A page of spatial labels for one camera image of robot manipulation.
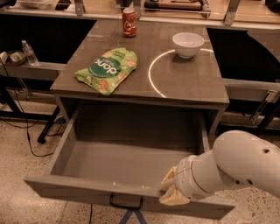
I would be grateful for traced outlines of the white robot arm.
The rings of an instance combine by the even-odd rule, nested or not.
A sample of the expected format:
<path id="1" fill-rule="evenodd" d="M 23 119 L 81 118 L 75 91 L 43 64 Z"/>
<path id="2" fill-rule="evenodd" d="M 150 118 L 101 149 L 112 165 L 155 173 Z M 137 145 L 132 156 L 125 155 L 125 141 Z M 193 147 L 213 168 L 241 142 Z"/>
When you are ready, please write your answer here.
<path id="1" fill-rule="evenodd" d="M 280 149 L 248 132 L 230 130 L 216 138 L 211 150 L 185 157 L 167 172 L 159 202 L 185 205 L 248 186 L 280 197 Z"/>

